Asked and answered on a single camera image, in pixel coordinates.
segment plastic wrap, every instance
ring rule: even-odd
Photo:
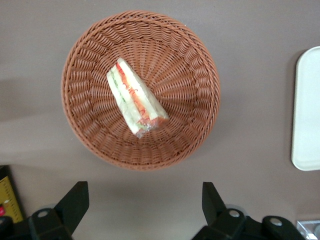
[[[126,124],[139,139],[169,120],[155,95],[125,60],[119,58],[106,77]]]

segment white tray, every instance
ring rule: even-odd
[[[300,170],[320,170],[320,46],[296,65],[291,158]]]

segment ruler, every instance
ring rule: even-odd
[[[13,185],[5,167],[0,168],[0,216],[9,216],[14,223],[22,221],[23,215],[19,207]]]

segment brown wicker basket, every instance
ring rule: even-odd
[[[106,74],[122,57],[145,81],[170,121],[141,139],[126,125]],[[218,73],[208,50],[182,23],[126,11],[93,24],[72,47],[62,75],[62,102],[78,138],[119,167],[169,167],[209,135],[220,104]]]

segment basket rim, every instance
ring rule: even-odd
[[[182,35],[187,35],[188,40],[196,43],[196,51],[199,54],[199,52],[202,53],[202,55],[205,56],[204,64],[206,68],[210,68],[211,70],[209,71],[210,76],[212,76],[211,79],[211,88],[213,88],[214,85],[214,90],[212,90],[215,94],[213,94],[213,99],[211,100],[212,102],[212,107],[209,109],[210,113],[210,121],[207,122],[206,127],[202,129],[202,131],[199,133],[199,138],[198,141],[193,141],[191,144],[186,148],[185,151],[183,151],[181,154],[178,156],[175,156],[173,158],[170,158],[169,160],[166,161],[161,161],[159,163],[152,163],[152,164],[131,164],[128,162],[123,162],[120,160],[115,160],[106,154],[103,154],[99,149],[97,149],[83,134],[82,130],[77,126],[76,121],[74,117],[72,116],[72,111],[71,111],[71,106],[70,102],[68,101],[68,76],[70,76],[71,69],[69,68],[70,64],[72,64],[76,57],[77,53],[79,50],[82,48],[82,43],[85,43],[90,39],[94,34],[97,34],[100,29],[99,27],[104,26],[108,23],[113,23],[117,21],[117,24],[123,24],[125,22],[130,22],[134,21],[137,22],[137,19],[147,21],[147,22],[152,22],[155,24],[159,24],[163,28],[168,28],[170,30],[174,30],[179,34]],[[118,166],[118,167],[123,167],[127,168],[130,170],[138,170],[138,171],[150,171],[150,170],[158,170],[162,169],[165,167],[173,166],[175,164],[180,163],[187,157],[189,157],[195,150],[198,149],[198,147],[206,140],[206,138],[210,135],[210,132],[215,125],[215,122],[218,117],[218,112],[220,108],[220,93],[221,88],[220,88],[220,81],[219,81],[219,74],[215,65],[214,60],[212,59],[210,52],[208,49],[205,47],[204,43],[200,40],[200,38],[195,35],[188,27],[186,27],[184,24],[181,22],[155,12],[151,11],[145,11],[145,10],[128,10],[120,13],[113,14],[109,17],[103,18],[97,22],[95,22],[93,25],[91,25],[78,39],[77,41],[73,44],[72,48],[70,49],[67,59],[65,61],[65,64],[63,66],[63,72],[61,76],[61,96],[62,96],[62,107],[64,114],[67,118],[67,121],[69,125],[72,128],[72,131],[75,133],[77,138],[96,156],[99,158],[102,158],[103,160]]]

